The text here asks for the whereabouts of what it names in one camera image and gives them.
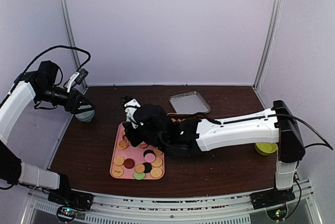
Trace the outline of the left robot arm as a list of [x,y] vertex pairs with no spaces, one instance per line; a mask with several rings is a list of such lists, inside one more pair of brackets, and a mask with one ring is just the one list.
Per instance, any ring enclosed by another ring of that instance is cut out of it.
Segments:
[[12,132],[18,129],[29,106],[38,108],[47,102],[53,108],[63,107],[80,121],[93,119],[95,105],[92,102],[75,88],[56,85],[59,70],[51,61],[41,62],[36,71],[20,74],[1,102],[1,180],[8,184],[7,189],[18,184],[48,189],[62,204],[70,205],[75,201],[75,193],[66,175],[28,164],[9,148]]

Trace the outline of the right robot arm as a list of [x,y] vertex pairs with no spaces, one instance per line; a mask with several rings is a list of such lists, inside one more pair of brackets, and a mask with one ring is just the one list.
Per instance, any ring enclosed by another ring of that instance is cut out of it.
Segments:
[[268,194],[275,204],[288,196],[306,153],[297,118],[282,100],[255,114],[210,119],[195,113],[181,115],[181,121],[173,121],[161,106],[140,105],[132,97],[123,96],[120,103],[126,114],[122,125],[133,147],[145,142],[169,156],[189,156],[235,145],[276,144],[275,187]]

